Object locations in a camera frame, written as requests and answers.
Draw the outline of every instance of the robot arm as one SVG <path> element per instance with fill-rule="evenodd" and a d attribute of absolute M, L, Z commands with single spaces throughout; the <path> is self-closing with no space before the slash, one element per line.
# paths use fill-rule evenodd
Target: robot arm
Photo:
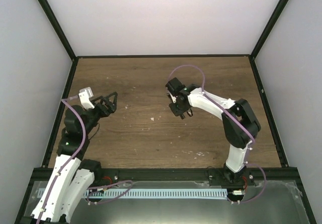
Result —
<path fill-rule="evenodd" d="M 201 87 L 195 84 L 186 87 L 177 78 L 173 78 L 166 84 L 166 88 L 171 99 L 169 107 L 175 116 L 180 116 L 182 119 L 185 117 L 184 113 L 192 116 L 191 108 L 197 107 L 222 120 L 225 136 L 230 143 L 228 158 L 224 164 L 224 175 L 229 182 L 233 183 L 242 175 L 245 169 L 245 157 L 251 143 L 250 138 L 219 107 L 204 96 Z M 261 126 L 246 100 L 240 99 L 234 101 L 206 91 L 204 93 L 236 119 L 241 117 L 241 120 L 239 120 L 240 124 L 254 138 L 257 136 Z"/>
<path fill-rule="evenodd" d="M 101 96 L 90 101 L 92 96 L 90 88 L 82 89 L 78 95 L 82 106 L 72 106 L 82 118 L 86 129 L 86 139 L 82 149 L 59 174 L 57 171 L 79 148 L 83 137 L 79 120 L 70 109 L 67 109 L 64 119 L 65 128 L 62 130 L 53 173 L 32 216 L 24 217 L 21 223 L 35 223 L 40 215 L 40 223 L 69 223 L 85 191 L 95 180 L 101 179 L 100 162 L 83 160 L 83 158 L 90 143 L 88 134 L 97 126 L 102 117 L 108 117 L 116 111 L 117 93 L 114 92 L 106 97 Z M 43 209 L 48 192 L 50 192 L 49 198 Z"/>

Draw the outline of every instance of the white wall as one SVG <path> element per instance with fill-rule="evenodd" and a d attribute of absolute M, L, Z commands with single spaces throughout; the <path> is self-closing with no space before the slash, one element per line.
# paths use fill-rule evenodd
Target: white wall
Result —
<path fill-rule="evenodd" d="M 48 0 L 76 55 L 251 53 L 278 0 Z"/>
<path fill-rule="evenodd" d="M 1 223 L 44 157 L 71 61 L 37 0 L 0 0 Z"/>
<path fill-rule="evenodd" d="M 290 0 L 256 62 L 291 166 L 322 223 L 322 0 Z"/>

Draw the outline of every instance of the metal sheet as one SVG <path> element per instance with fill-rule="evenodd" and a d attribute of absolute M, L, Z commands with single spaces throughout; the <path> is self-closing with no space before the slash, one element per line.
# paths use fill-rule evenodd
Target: metal sheet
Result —
<path fill-rule="evenodd" d="M 205 188 L 195 184 L 195 188 Z M 261 187 L 248 187 L 246 198 L 255 196 Z M 258 199 L 240 205 L 226 200 L 205 199 L 119 199 L 104 205 L 88 206 L 82 200 L 70 224 L 125 224 L 125 223 L 309 223 L 300 193 L 294 183 L 269 181 Z"/>

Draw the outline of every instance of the wooden tabletop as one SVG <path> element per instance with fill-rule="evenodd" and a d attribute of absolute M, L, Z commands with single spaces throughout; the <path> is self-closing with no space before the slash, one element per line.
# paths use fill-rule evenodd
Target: wooden tabletop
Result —
<path fill-rule="evenodd" d="M 117 111 L 100 120 L 100 130 L 85 158 L 100 161 L 104 168 L 222 167 L 229 150 L 222 122 L 200 109 L 193 109 L 193 117 L 181 120 L 168 107 L 165 84 L 170 72 L 182 64 L 202 68 L 208 92 L 234 100 L 244 98 L 250 103 L 262 130 L 249 162 L 280 167 L 247 57 L 80 59 L 69 96 L 85 87 L 91 87 L 95 97 L 113 91 L 119 95 Z M 174 76 L 185 85 L 202 83 L 201 74 L 191 67 L 179 69 Z"/>

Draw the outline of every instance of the purple cable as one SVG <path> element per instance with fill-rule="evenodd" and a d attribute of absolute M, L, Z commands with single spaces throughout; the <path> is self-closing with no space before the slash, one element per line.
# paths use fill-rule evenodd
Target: purple cable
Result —
<path fill-rule="evenodd" d="M 91 196 L 91 195 L 93 195 L 94 193 L 98 193 L 98 192 L 99 192 L 99 191 L 95 191 L 95 192 L 91 192 L 91 193 L 87 196 L 87 199 L 86 199 L 86 200 L 87 200 L 87 202 L 88 202 L 89 204 L 94 203 L 94 204 L 96 204 L 96 205 L 105 204 L 105 203 L 111 202 L 111 201 L 113 201 L 113 200 L 117 200 L 118 198 L 122 197 L 123 195 L 125 195 L 127 192 L 129 192 L 129 191 L 130 191 L 130 189 L 131 189 L 131 188 L 132 188 L 132 186 L 133 186 L 133 181 L 131 181 L 131 180 L 123 180 L 123 181 L 120 181 L 120 182 L 117 182 L 117 183 L 114 183 L 114 184 L 111 184 L 111 185 L 103 185 L 103 186 L 90 187 L 90 188 L 88 188 L 88 190 L 105 189 L 105 188 L 111 188 L 111 187 L 113 187 L 113 186 L 116 186 L 116 185 L 119 185 L 119 184 L 123 184 L 123 183 L 130 183 L 130 184 L 131 184 L 131 186 L 130 186 L 127 190 L 125 190 L 122 194 L 120 194 L 120 195 L 118 195 L 118 196 L 114 197 L 113 199 L 106 200 L 106 201 L 100 201 L 100 202 L 91 202 L 91 201 L 89 200 L 90 196 Z"/>
<path fill-rule="evenodd" d="M 78 149 L 75 151 L 75 153 L 73 153 L 72 154 L 72 156 L 70 156 L 70 158 L 60 167 L 60 169 L 57 171 L 59 174 L 61 173 L 61 171 L 65 168 L 65 166 L 78 154 L 78 152 L 82 149 L 82 147 L 83 147 L 83 145 L 84 145 L 84 143 L 85 143 L 85 138 L 86 138 L 86 129 L 85 129 L 85 125 L 84 125 L 84 122 L 83 122 L 83 120 L 81 119 L 81 116 L 75 111 L 75 109 L 73 109 L 72 107 L 71 107 L 71 105 L 69 105 L 68 103 L 67 103 L 67 101 L 69 101 L 69 100 L 73 100 L 73 99 L 76 99 L 76 98 L 78 98 L 78 95 L 77 96 L 73 96 L 73 97 L 70 97 L 70 98 L 67 98 L 67 99 L 61 99 L 61 102 L 66 106 L 66 107 L 68 107 L 72 112 L 73 112 L 73 114 L 75 114 L 75 116 L 77 117 L 77 119 L 79 120 L 79 122 L 80 122 L 80 125 L 81 125 L 81 127 L 82 127 L 82 132 L 83 132 L 83 138 L 82 138 L 82 141 L 81 141 L 81 143 L 80 143 L 80 145 L 79 145 L 79 147 L 78 147 Z M 46 197 L 45 197 L 45 199 L 44 199 L 44 203 L 43 203 L 43 205 L 42 205 L 42 209 L 45 209 L 45 207 L 46 207 L 46 204 L 47 204 L 47 201 L 48 201 L 48 199 L 49 199 L 49 196 L 50 196 L 50 193 L 51 193 L 51 191 L 52 191 L 52 189 L 53 189 L 53 187 L 54 187 L 54 185 L 55 185 L 55 183 L 56 183 L 56 180 L 57 180 L 57 178 L 58 178 L 58 175 L 56 175 L 54 178 L 53 178 L 53 180 L 52 180 L 52 182 L 51 182 L 51 184 L 50 184 L 50 186 L 49 186 L 49 189 L 48 189 L 48 192 L 47 192 L 47 194 L 46 194 Z M 36 221 L 36 224 L 39 224 L 40 223 L 40 220 L 41 220 L 41 217 L 42 217 L 42 214 L 43 214 L 44 212 L 40 212 L 40 214 L 39 214 L 39 216 L 38 216 L 38 218 L 37 218 L 37 221 Z"/>
<path fill-rule="evenodd" d="M 202 94 L 203 94 L 203 96 L 205 97 L 205 98 L 207 98 L 210 102 L 212 102 L 213 104 L 215 104 L 219 109 L 221 109 L 234 123 L 236 123 L 236 125 L 241 129 L 241 130 L 243 130 L 244 131 L 244 133 L 246 133 L 247 134 L 247 136 L 250 138 L 250 140 L 252 141 L 250 144 L 249 144 L 249 146 L 252 146 L 252 145 L 254 145 L 255 144 L 255 139 L 254 139 L 254 137 L 250 134 L 250 132 L 248 132 L 247 131 L 247 129 L 246 128 L 244 128 L 244 126 L 243 125 L 241 125 L 241 123 L 239 123 L 238 122 L 238 120 L 236 119 L 236 118 L 234 118 L 225 108 L 223 108 L 220 104 L 218 104 L 218 103 L 216 103 L 214 100 L 212 100 L 209 96 L 207 96 L 207 94 L 205 93 L 205 91 L 204 91 L 204 87 L 205 87 L 205 83 L 206 83 L 206 76 L 205 76 L 205 73 L 202 71 L 202 69 L 201 68 L 199 68 L 199 67 L 197 67 L 197 66 L 195 66 L 195 65 L 192 65 L 192 64 L 183 64 L 183 65 L 180 65 L 180 66 L 178 66 L 178 67 L 176 67 L 171 73 L 170 73 L 170 75 L 169 75 L 169 77 L 168 77 L 168 81 L 170 80 L 170 78 L 171 78 L 171 76 L 173 75 L 173 73 L 176 71 L 176 70 L 178 70 L 178 69 L 180 69 L 180 68 L 182 68 L 182 67 L 193 67 L 193 68 L 195 68 L 195 69 L 197 69 L 197 70 L 199 70 L 200 72 L 201 72 L 201 74 L 202 74 L 202 78 L 203 78 L 203 80 L 202 80 L 202 84 L 201 84 L 201 91 L 202 91 Z M 251 201 L 251 200 L 254 200 L 254 199 L 256 199 L 256 198 L 258 198 L 260 195 L 262 195 L 262 193 L 264 192 L 264 190 L 265 190 L 265 187 L 266 187 L 266 183 L 267 183 L 267 180 L 266 180 L 266 175 L 265 175 L 265 172 L 264 172 L 264 170 L 261 168 L 261 167 L 259 167 L 259 166 L 257 166 L 257 165 L 255 165 L 255 164 L 248 164 L 248 162 L 246 161 L 246 157 L 247 157 L 247 155 L 248 155 L 248 152 L 249 152 L 249 148 L 246 150 L 246 154 L 245 154 L 245 159 L 244 159 L 244 162 L 247 164 L 247 166 L 256 166 L 257 168 L 259 168 L 260 170 L 261 170 L 261 172 L 263 173 L 263 176 L 264 176 L 264 186 L 263 186 L 263 189 L 262 189 L 262 191 L 257 195 L 257 196 L 255 196 L 255 197 L 253 197 L 252 199 L 249 199 L 249 200 L 246 200 L 246 201 L 243 201 L 243 203 L 247 203 L 247 202 L 249 202 L 249 201 Z"/>
<path fill-rule="evenodd" d="M 205 88 L 205 83 L 206 83 L 206 76 L 205 76 L 205 73 L 202 71 L 202 69 L 200 69 L 199 67 L 197 67 L 197 66 L 195 66 L 195 65 L 192 65 L 192 64 L 183 64 L 183 65 L 180 65 L 180 66 L 178 66 L 177 68 L 175 68 L 171 73 L 170 73 L 170 75 L 169 75 L 169 77 L 168 77 L 168 81 L 170 80 L 170 77 L 172 76 L 172 74 L 176 71 L 176 70 L 178 70 L 178 69 L 180 69 L 180 68 L 182 68 L 182 67 L 186 67 L 186 66 L 189 66 L 189 67 L 193 67 L 193 68 L 195 68 L 195 69 L 197 69 L 197 70 L 199 70 L 200 72 L 201 72 L 201 74 L 202 74 L 202 78 L 203 78 L 203 80 L 202 80 L 202 84 L 201 84 L 201 90 L 202 90 L 202 93 L 203 93 L 203 95 L 204 95 L 204 97 L 205 98 L 207 98 L 210 102 L 212 102 L 213 104 L 215 104 L 218 108 L 220 108 L 232 121 L 234 121 L 234 123 L 236 123 L 236 125 L 241 129 L 241 130 L 243 130 L 246 134 L 247 134 L 247 136 L 250 138 L 250 140 L 252 141 L 252 143 L 250 144 L 250 145 L 252 145 L 252 144 L 254 144 L 255 143 L 255 139 L 253 138 L 253 136 L 250 134 L 250 132 L 248 132 L 247 131 L 247 129 L 246 128 L 244 128 L 244 126 L 243 125 L 241 125 L 240 124 L 240 122 L 238 122 L 238 120 L 236 119 L 236 118 L 234 118 L 226 109 L 224 109 L 220 104 L 218 104 L 218 103 L 216 103 L 214 100 L 212 100 L 209 96 L 207 96 L 207 94 L 205 93 L 205 90 L 204 90 L 204 88 Z"/>

